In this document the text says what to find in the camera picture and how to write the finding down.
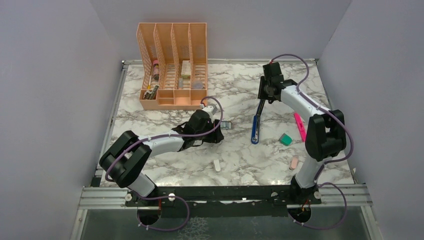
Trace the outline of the clear tape roll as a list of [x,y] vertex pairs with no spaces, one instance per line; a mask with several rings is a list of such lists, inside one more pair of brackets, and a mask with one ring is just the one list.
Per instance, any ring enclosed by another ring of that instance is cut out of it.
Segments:
[[194,81],[191,85],[193,90],[203,90],[205,88],[204,83],[202,81]]

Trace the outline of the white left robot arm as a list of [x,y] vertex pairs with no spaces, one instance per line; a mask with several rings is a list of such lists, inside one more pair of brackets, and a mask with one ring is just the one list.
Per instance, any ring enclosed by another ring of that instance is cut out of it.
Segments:
[[220,120],[213,119],[211,112],[198,109],[188,121],[164,134],[139,137],[127,130],[106,150],[99,165],[105,170],[106,179],[135,191],[138,199],[149,206],[157,200],[157,186],[142,173],[147,160],[195,147],[197,141],[217,144],[224,139],[220,125]]

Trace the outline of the green white small box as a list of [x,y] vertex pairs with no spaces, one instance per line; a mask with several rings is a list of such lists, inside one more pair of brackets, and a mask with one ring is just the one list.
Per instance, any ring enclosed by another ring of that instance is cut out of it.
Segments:
[[180,77],[183,80],[190,80],[192,75],[192,65],[190,60],[183,60],[181,63]]

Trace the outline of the black label card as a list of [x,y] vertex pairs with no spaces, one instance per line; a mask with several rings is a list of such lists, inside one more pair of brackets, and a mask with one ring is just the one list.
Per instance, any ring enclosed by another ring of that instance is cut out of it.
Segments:
[[143,99],[144,100],[154,100],[159,88],[160,88],[160,86],[156,84],[156,85],[154,85],[154,87],[152,89],[148,89],[144,93]]

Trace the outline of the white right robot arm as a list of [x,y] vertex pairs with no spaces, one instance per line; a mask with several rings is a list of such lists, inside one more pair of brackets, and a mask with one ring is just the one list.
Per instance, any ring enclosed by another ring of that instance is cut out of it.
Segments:
[[317,187],[316,181],[325,162],[332,160],[346,148],[344,114],[321,106],[300,90],[300,84],[285,79],[278,62],[263,65],[258,89],[259,104],[253,119],[251,142],[257,144],[260,136],[260,119],[265,103],[282,102],[307,121],[305,149],[307,159],[290,182],[289,199],[300,204]]

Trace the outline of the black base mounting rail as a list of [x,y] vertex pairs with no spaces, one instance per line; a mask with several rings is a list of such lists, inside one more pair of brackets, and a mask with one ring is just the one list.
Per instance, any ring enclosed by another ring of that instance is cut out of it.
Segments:
[[313,194],[296,197],[289,185],[160,186],[142,199],[133,190],[126,207],[162,218],[286,217],[289,208],[319,205]]

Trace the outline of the orange plastic desk organizer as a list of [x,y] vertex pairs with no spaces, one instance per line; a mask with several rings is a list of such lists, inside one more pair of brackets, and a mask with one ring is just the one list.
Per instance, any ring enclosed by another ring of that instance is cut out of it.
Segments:
[[[136,31],[144,68],[139,102],[144,110],[197,110],[208,95],[208,40],[205,22],[141,22]],[[153,61],[159,61],[159,81],[152,78]],[[181,78],[182,61],[191,62],[191,79]],[[204,89],[192,89],[194,81]],[[155,99],[144,93],[159,85]]]

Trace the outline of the small white stapler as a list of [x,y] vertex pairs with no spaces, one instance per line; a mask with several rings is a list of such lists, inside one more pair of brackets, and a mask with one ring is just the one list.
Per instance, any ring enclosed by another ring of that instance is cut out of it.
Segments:
[[218,159],[215,159],[215,160],[213,161],[213,167],[214,167],[214,171],[215,171],[216,173],[219,173],[219,172],[221,172],[221,170],[222,170],[221,165],[220,165],[220,161],[219,161]]

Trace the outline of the pink glue stick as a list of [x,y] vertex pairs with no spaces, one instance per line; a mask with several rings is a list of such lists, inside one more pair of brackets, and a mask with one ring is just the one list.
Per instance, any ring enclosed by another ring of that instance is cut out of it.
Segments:
[[152,79],[154,80],[154,81],[159,81],[159,79],[160,79],[160,66],[159,66],[159,61],[158,60],[154,60],[153,61],[153,63],[152,63],[152,70],[153,70],[153,73],[152,73]]

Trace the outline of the blue stapler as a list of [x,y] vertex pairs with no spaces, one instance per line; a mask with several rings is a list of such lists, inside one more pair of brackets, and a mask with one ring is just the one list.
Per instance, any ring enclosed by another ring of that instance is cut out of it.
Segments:
[[261,124],[261,114],[265,105],[265,100],[261,99],[256,109],[256,113],[253,116],[252,129],[251,129],[251,143],[256,145],[259,143],[260,139],[260,124]]

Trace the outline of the pink eraser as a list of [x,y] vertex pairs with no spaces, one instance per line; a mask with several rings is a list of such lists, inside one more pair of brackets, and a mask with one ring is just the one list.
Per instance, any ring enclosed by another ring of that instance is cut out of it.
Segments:
[[298,164],[299,164],[298,156],[293,156],[290,160],[289,170],[294,171],[297,168]]

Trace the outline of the green eraser block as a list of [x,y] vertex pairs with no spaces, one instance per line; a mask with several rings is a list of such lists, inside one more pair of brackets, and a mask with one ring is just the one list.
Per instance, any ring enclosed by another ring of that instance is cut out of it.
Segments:
[[279,138],[279,142],[284,146],[289,146],[293,142],[293,139],[286,133],[283,133]]

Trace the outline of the pink highlighter marker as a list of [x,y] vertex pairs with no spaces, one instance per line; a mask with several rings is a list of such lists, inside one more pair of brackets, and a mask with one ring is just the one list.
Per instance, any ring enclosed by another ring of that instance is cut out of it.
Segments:
[[307,131],[306,131],[303,119],[301,118],[301,116],[297,112],[295,112],[293,114],[293,116],[294,116],[294,119],[295,119],[295,122],[296,122],[296,125],[297,125],[297,129],[299,131],[299,135],[301,137],[301,140],[302,140],[302,142],[305,142],[306,137],[307,137]]

